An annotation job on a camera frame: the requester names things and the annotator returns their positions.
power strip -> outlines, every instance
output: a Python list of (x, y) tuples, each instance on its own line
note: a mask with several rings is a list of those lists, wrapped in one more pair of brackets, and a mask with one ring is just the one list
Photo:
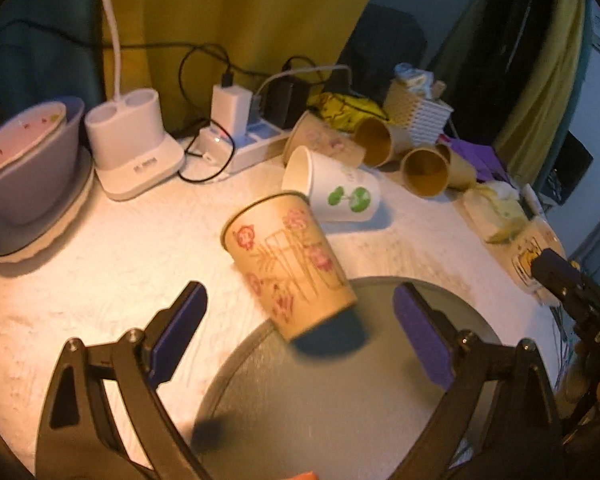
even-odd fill
[[(234, 158), (225, 171), (238, 173), (280, 155), (289, 135), (289, 131), (281, 130), (264, 119), (247, 126), (245, 135), (234, 137)], [(224, 132), (211, 125), (200, 130), (192, 149), (200, 153), (209, 165), (220, 168), (231, 155), (231, 142)]]

yellow curtain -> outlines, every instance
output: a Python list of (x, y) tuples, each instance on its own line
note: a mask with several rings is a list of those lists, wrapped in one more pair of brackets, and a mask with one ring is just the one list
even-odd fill
[(531, 78), (493, 147), (520, 184), (532, 183), (567, 108), (578, 67), (585, 0), (555, 0)]
[[(278, 72), (285, 59), (305, 54), (319, 64), (337, 60), (368, 0), (113, 0), (122, 43), (205, 41), (221, 43), (232, 63), (248, 70)], [(109, 37), (106, 23), (104, 36)], [(177, 82), (186, 49), (123, 51), (122, 91), (152, 86), (160, 92), (168, 130), (191, 113)], [(104, 60), (107, 95), (112, 93), (112, 57)], [(193, 101), (208, 107), (211, 87), (223, 67), (202, 53), (187, 61), (184, 86)], [(236, 76), (254, 88), (257, 81)]]

white tablecloth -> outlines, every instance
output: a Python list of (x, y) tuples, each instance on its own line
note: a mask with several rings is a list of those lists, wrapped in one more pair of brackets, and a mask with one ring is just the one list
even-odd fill
[[(27, 467), (33, 470), (40, 411), (65, 340), (109, 342), (144, 327), (197, 280), (208, 290), (208, 313), (173, 380), (158, 390), (176, 426), (190, 435), (219, 366), (264, 319), (220, 247), (220, 229), (241, 206), (279, 190), (282, 174), (277, 158), (204, 186), (175, 178), (123, 203), (108, 200), (96, 184), (51, 248), (0, 264), (0, 433)], [(371, 228), (323, 225), (347, 275), (444, 286), (476, 308), (503, 343), (536, 339), (553, 380), (558, 360), (550, 311), (516, 287), (452, 200), (419, 199), (380, 175), (386, 208)], [(145, 462), (117, 388), (107, 391), (131, 456)]]

paper cup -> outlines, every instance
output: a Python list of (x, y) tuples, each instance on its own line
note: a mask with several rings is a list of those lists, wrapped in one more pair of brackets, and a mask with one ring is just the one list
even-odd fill
[(442, 193), (449, 181), (449, 164), (433, 146), (416, 148), (400, 164), (402, 183), (417, 196), (431, 197)]
[(375, 176), (306, 146), (292, 153), (282, 189), (306, 195), (321, 222), (366, 222), (376, 214), (381, 201)]
[(306, 197), (286, 191), (235, 214), (220, 241), (286, 340), (356, 303)]
[(546, 220), (535, 216), (525, 229), (509, 244), (507, 265), (509, 275), (529, 294), (544, 287), (531, 275), (531, 262), (545, 249), (553, 249), (566, 259), (564, 248)]
[(357, 168), (365, 158), (365, 149), (362, 146), (331, 128), (310, 111), (302, 114), (286, 141), (282, 152), (282, 162), (285, 166), (298, 146), (306, 146), (312, 152), (329, 156), (352, 168)]
[(449, 182), (447, 184), (449, 187), (464, 191), (475, 185), (476, 174), (473, 164), (464, 160), (446, 144), (436, 144), (436, 149), (449, 164)]
[(373, 117), (360, 121), (353, 140), (366, 149), (364, 163), (371, 167), (400, 160), (413, 148), (413, 139), (406, 128)]

purple bowl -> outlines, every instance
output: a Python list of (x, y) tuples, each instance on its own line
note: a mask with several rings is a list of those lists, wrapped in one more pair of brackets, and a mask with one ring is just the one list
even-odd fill
[(0, 173), (0, 218), (9, 224), (22, 225), (42, 216), (74, 174), (84, 102), (78, 97), (55, 100), (66, 105), (64, 128)]

